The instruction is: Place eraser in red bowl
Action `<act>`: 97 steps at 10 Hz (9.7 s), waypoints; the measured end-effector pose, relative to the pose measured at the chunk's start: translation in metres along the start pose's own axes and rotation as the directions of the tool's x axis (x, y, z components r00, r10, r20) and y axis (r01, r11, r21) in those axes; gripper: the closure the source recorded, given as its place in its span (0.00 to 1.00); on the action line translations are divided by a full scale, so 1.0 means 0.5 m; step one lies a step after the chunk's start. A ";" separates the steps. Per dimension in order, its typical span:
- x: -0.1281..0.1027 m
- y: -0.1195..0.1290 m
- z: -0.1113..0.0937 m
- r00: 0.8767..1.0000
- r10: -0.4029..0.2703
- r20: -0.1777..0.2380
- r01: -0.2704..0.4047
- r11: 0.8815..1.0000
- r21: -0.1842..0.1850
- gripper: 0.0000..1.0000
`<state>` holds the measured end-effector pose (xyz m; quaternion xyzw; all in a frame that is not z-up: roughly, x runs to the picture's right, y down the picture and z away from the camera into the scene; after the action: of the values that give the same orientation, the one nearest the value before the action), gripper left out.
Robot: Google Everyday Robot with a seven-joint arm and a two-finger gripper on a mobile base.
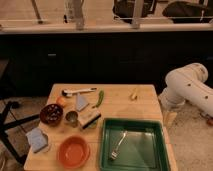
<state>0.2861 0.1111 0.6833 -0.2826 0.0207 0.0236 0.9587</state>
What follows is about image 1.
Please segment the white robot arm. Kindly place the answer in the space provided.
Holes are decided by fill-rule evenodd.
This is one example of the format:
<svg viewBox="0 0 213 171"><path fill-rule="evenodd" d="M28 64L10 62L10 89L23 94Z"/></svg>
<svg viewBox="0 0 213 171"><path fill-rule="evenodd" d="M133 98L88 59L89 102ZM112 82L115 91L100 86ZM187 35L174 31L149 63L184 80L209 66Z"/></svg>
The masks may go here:
<svg viewBox="0 0 213 171"><path fill-rule="evenodd" d="M168 72L166 87L159 95L162 106L170 110L188 100L213 117L213 88L205 84L207 79L208 70L201 63L191 63Z"/></svg>

